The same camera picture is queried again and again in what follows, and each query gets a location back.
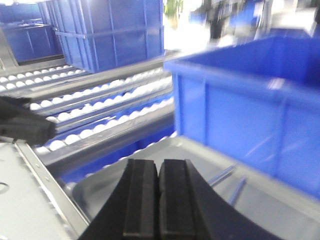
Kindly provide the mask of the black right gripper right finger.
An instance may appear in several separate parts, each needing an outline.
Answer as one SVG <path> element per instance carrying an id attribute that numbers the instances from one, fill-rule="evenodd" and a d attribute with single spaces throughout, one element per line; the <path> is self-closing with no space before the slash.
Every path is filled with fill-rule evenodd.
<path id="1" fill-rule="evenodd" d="M 235 210 L 190 160 L 165 159 L 159 172 L 162 240 L 277 240 Z"/>

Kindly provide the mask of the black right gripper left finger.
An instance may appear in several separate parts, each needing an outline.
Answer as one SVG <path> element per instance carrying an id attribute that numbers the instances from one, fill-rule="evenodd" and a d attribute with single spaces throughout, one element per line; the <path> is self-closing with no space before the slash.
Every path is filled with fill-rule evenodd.
<path id="1" fill-rule="evenodd" d="M 119 183 L 81 240 L 157 240 L 159 185 L 154 161 L 127 162 Z"/>

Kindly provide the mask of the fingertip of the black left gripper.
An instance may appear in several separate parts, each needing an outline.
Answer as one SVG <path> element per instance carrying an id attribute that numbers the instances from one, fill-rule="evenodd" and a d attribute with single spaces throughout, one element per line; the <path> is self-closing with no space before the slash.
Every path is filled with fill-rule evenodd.
<path id="1" fill-rule="evenodd" d="M 31 111 L 28 97 L 0 97 L 0 136 L 44 145 L 57 134 L 56 123 Z"/>

